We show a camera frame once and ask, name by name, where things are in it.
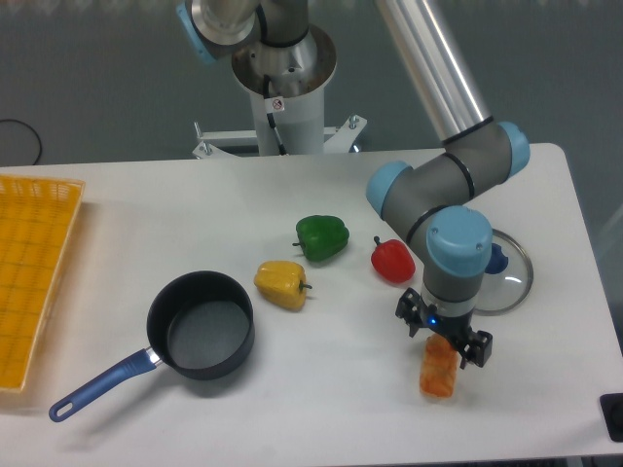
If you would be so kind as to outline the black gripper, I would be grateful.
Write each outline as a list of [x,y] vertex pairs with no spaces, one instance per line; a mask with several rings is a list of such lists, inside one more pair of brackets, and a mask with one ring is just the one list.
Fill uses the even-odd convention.
[[493,353],[493,335],[485,331],[474,332],[471,328],[477,297],[448,302],[434,296],[425,287],[420,294],[408,288],[398,300],[395,316],[409,327],[410,338],[420,329],[429,329],[445,338],[458,349],[462,370],[467,365],[483,368]]

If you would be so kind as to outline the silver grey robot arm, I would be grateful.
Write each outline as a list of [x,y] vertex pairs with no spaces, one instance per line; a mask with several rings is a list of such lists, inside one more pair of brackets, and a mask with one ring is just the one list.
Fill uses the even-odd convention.
[[[483,366],[493,339],[470,321],[493,230],[467,204],[521,171],[530,145],[492,116],[436,3],[381,1],[378,9],[443,147],[419,167],[388,163],[367,184],[373,209],[423,265],[421,290],[405,294],[396,313],[412,332],[427,328],[463,363]],[[327,151],[323,92],[337,55],[310,22],[307,2],[182,1],[177,14],[200,59],[230,59],[251,101],[261,155]]]

